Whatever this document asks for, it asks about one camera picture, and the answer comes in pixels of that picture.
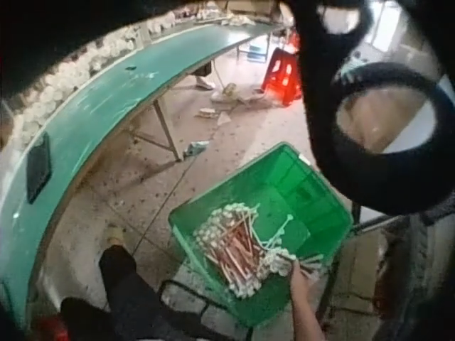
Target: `curved table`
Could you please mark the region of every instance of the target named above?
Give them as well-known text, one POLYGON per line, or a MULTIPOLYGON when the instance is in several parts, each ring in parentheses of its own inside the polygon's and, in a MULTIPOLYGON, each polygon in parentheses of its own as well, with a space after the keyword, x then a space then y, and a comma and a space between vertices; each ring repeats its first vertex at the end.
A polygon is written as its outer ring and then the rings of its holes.
POLYGON ((0 212, 0 299, 21 327, 28 326, 28 299, 55 227, 102 147, 183 77, 278 29, 263 23, 204 26, 150 45, 94 79, 48 122, 52 177, 28 204, 22 158, 0 212))

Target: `metal table leg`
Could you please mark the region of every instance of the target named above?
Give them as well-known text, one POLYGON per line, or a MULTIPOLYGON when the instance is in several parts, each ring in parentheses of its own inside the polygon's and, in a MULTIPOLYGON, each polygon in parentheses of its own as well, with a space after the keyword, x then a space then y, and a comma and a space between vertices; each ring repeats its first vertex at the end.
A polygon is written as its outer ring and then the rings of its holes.
POLYGON ((152 135, 148 133, 144 133, 142 131, 130 131, 130 134, 134 137, 137 137, 138 139, 141 139, 145 142, 149 142, 150 144, 154 144, 155 146, 158 146, 162 149, 166 149, 167 151, 171 151, 173 155, 175 156, 177 161, 182 161, 183 160, 183 154, 179 148, 178 143, 176 142, 175 138, 175 131, 173 130, 173 124, 171 120, 169 119, 169 116, 166 112, 166 105, 164 103, 164 100, 162 97, 156 99, 153 102, 153 106, 156 112, 156 115, 159 119, 159 122, 161 124, 161 128, 163 128, 163 131, 166 135, 166 138, 168 140, 168 146, 164 144, 160 144, 159 142, 154 141, 154 138, 152 135))

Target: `red plastic stool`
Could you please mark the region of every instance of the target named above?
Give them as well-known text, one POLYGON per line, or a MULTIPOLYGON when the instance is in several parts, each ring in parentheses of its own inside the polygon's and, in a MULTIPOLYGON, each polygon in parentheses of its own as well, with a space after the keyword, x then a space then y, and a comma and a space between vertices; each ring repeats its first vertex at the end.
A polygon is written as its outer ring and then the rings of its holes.
POLYGON ((70 341, 65 323, 59 315, 41 318, 36 322, 36 329, 43 341, 70 341))
POLYGON ((261 89, 273 92, 285 107, 302 96, 297 56, 276 48, 270 59, 261 89))

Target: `green bin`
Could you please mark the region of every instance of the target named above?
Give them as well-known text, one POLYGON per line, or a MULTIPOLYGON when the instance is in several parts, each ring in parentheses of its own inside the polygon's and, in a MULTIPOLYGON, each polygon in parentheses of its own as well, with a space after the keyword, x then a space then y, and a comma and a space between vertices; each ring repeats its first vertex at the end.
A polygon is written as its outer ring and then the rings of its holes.
POLYGON ((172 232, 220 303, 244 325, 253 327, 272 318, 289 302, 289 281, 271 275, 251 298, 237 299, 221 275, 199 250, 193 231, 210 213, 233 202, 250 207, 260 204, 254 229, 264 241, 286 220, 282 245, 299 258, 323 254, 329 264, 346 237, 352 217, 321 176, 308 166, 289 144, 278 144, 243 166, 208 192, 171 212, 172 232))

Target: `speckled floor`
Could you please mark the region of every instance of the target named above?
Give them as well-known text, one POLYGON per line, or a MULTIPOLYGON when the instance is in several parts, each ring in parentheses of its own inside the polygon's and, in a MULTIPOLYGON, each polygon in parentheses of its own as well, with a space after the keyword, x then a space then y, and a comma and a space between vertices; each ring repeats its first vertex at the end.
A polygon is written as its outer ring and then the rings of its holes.
MULTIPOLYGON (((235 82, 245 93, 258 88, 265 67, 244 56, 236 61, 235 51, 216 60, 223 84, 235 82)), ((215 72, 209 78, 220 87, 215 72)), ((267 99, 250 106, 238 104, 227 111, 232 121, 218 126, 216 119, 194 117, 200 108, 212 107, 211 92, 196 90, 194 84, 194 77, 187 77, 164 98, 181 148, 192 141, 209 140, 207 150, 176 163, 168 151, 132 141, 126 134, 118 137, 76 192, 48 250, 41 285, 54 304, 66 296, 78 296, 106 306, 97 261, 108 222, 127 229, 128 247, 139 273, 153 288, 176 277, 203 290, 198 276, 183 262, 168 226, 169 212, 281 141, 292 144, 312 162, 302 101, 287 108, 267 99)), ((144 112, 139 124, 141 130, 164 141, 153 113, 144 112)), ((170 304, 188 308, 180 295, 166 297, 170 304)), ((315 293, 315 304, 318 297, 315 293)), ((217 330, 237 337, 245 334, 229 316, 206 316, 207 324, 217 330)), ((292 339, 289 309, 255 333, 255 340, 278 339, 292 339)))

